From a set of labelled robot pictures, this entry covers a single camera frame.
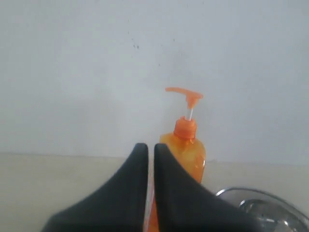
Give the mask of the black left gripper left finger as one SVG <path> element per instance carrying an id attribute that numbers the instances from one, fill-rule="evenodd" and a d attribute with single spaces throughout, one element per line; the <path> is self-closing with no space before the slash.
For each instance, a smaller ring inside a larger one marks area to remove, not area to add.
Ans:
<path id="1" fill-rule="evenodd" d="M 44 232 L 141 232 L 148 187 L 148 146 L 135 144 L 118 171 L 99 189 L 54 214 Z"/>

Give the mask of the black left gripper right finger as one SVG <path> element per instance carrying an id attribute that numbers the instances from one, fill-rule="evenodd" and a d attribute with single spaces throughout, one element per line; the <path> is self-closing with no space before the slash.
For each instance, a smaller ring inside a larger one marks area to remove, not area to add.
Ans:
<path id="1" fill-rule="evenodd" d="M 249 214 L 216 197 L 178 163 L 165 144 L 154 147 L 154 187 L 161 232 L 260 232 Z"/>

